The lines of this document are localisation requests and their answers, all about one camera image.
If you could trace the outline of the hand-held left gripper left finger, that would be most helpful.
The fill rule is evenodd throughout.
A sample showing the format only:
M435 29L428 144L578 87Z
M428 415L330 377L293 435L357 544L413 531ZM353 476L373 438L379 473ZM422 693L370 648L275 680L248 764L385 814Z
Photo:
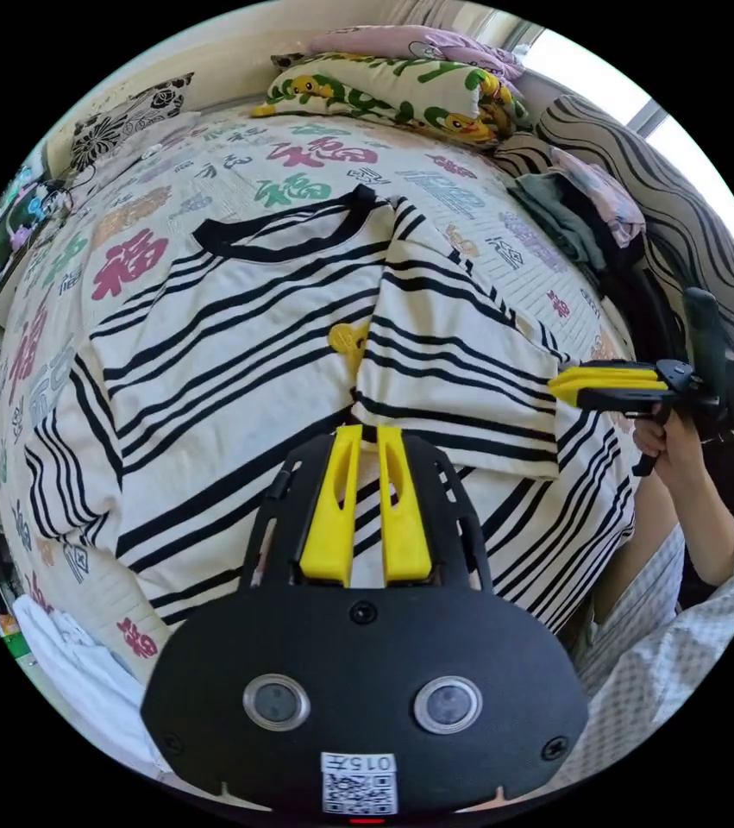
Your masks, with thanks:
M360 425L333 435L300 555L300 573L308 581L350 586L361 438Z

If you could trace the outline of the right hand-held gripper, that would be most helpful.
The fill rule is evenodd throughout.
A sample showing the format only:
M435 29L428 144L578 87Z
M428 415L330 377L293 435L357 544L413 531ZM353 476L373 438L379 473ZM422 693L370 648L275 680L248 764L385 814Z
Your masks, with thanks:
M589 361L566 368L548 383L558 401L578 409L649 418L656 409L691 418L700 430L726 416L725 385L709 382L686 362Z

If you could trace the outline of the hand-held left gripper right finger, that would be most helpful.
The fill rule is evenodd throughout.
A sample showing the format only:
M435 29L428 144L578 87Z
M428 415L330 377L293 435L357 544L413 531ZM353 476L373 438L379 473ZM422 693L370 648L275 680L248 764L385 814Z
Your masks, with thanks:
M377 449L384 582L425 582L432 562L402 430L378 427Z

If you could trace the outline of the person's right hand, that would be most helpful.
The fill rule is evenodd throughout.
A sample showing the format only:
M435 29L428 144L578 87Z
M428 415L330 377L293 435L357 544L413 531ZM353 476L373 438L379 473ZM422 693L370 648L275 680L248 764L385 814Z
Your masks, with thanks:
M653 461L653 470L675 497L700 486L706 466L693 421L676 410L667 416L664 411L659 407L652 417L636 419L632 435L641 458Z

